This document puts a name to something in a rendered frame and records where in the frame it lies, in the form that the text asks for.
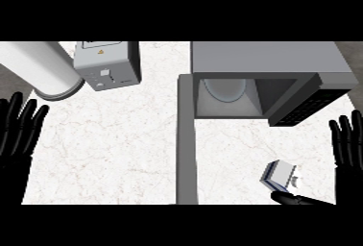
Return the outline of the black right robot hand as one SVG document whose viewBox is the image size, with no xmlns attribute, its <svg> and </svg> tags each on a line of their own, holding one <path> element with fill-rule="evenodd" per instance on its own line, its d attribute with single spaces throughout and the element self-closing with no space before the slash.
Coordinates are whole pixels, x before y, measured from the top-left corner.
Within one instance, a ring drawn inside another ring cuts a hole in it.
<svg viewBox="0 0 363 246">
<path fill-rule="evenodd" d="M 359 110 L 351 118 L 331 120 L 335 156 L 335 197 L 338 206 L 363 205 L 363 115 Z"/>
</svg>

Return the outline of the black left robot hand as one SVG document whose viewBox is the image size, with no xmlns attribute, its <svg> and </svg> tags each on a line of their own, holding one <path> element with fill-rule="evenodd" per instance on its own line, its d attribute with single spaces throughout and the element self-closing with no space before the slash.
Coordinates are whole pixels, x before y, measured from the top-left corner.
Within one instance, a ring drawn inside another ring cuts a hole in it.
<svg viewBox="0 0 363 246">
<path fill-rule="evenodd" d="M 18 91 L 0 99 L 0 206 L 22 203 L 43 122 L 50 107 L 37 108 L 37 100 L 22 103 Z"/>
</svg>

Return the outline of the white and blue milk carton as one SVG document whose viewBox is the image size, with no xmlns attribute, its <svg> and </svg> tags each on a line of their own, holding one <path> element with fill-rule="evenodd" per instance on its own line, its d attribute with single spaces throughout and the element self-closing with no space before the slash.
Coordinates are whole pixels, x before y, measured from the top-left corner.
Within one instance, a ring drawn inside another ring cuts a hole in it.
<svg viewBox="0 0 363 246">
<path fill-rule="evenodd" d="M 298 193 L 303 185 L 303 175 L 298 166 L 283 160 L 269 163 L 260 182 L 270 191 Z"/>
</svg>

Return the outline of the grey microwave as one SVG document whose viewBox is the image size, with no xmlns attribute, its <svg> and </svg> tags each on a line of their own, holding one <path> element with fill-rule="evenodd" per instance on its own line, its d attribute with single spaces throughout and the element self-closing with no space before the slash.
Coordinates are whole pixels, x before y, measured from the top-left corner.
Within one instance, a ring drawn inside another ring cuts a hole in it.
<svg viewBox="0 0 363 246">
<path fill-rule="evenodd" d="M 198 119 L 294 127 L 359 85 L 332 41 L 195 41 Z"/>
</svg>

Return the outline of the grey microwave door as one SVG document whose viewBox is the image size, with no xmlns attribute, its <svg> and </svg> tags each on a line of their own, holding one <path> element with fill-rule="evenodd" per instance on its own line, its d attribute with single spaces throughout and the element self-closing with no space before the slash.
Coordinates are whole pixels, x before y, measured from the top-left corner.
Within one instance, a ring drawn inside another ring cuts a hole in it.
<svg viewBox="0 0 363 246">
<path fill-rule="evenodd" d="M 177 153 L 176 153 L 176 203 L 196 205 L 198 165 L 193 77 L 182 74 L 177 80 Z"/>
</svg>

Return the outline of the white cylindrical container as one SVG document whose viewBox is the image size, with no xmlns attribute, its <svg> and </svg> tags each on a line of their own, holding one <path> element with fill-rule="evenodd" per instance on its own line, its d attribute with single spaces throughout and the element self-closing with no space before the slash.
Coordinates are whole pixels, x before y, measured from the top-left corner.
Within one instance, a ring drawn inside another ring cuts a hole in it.
<svg viewBox="0 0 363 246">
<path fill-rule="evenodd" d="M 0 63 L 47 101 L 69 98 L 86 83 L 56 41 L 0 41 Z"/>
</svg>

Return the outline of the grey toaster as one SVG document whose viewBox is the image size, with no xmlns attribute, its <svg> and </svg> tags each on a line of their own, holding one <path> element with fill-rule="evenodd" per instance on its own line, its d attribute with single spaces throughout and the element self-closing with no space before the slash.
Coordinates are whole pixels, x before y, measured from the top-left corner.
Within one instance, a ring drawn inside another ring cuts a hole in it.
<svg viewBox="0 0 363 246">
<path fill-rule="evenodd" d="M 95 91 L 142 82 L 137 41 L 78 41 L 74 68 Z"/>
</svg>

